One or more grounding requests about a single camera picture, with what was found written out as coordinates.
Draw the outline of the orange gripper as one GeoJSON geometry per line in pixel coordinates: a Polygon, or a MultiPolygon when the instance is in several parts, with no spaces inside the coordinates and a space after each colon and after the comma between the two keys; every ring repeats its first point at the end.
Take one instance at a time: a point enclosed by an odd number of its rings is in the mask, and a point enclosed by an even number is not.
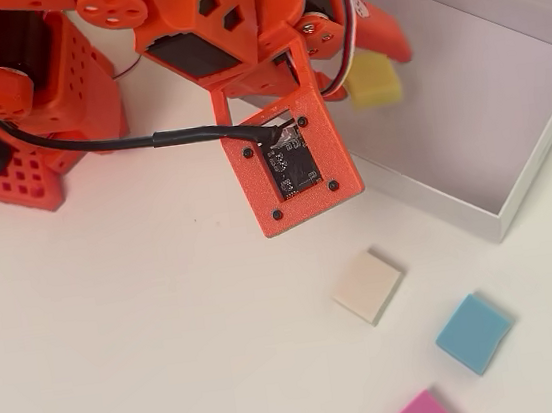
{"type": "MultiPolygon", "coordinates": [[[[355,42],[360,49],[384,54],[396,62],[412,59],[412,49],[400,24],[382,9],[363,0],[352,0],[355,9],[355,42]]],[[[345,0],[294,0],[294,27],[305,37],[312,59],[332,58],[344,45],[345,0]]],[[[326,89],[331,79],[321,71],[315,73],[318,88],[326,89]]],[[[348,91],[342,86],[324,96],[327,102],[343,101],[348,91]]]]}

